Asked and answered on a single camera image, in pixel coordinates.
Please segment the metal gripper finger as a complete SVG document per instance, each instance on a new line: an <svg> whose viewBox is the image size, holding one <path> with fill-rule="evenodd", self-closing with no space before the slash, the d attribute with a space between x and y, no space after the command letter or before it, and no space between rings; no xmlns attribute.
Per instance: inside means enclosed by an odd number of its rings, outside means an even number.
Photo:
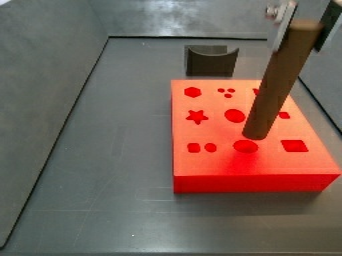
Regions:
<svg viewBox="0 0 342 256"><path fill-rule="evenodd" d="M277 4L265 6L264 17L272 22L267 43L272 52L280 48L281 41L291 23L297 3L293 0L279 0Z"/></svg>
<svg viewBox="0 0 342 256"><path fill-rule="evenodd" d="M342 0L330 0L319 23L323 25L323 29L313 46L316 52L320 52L330 45L342 26Z"/></svg>

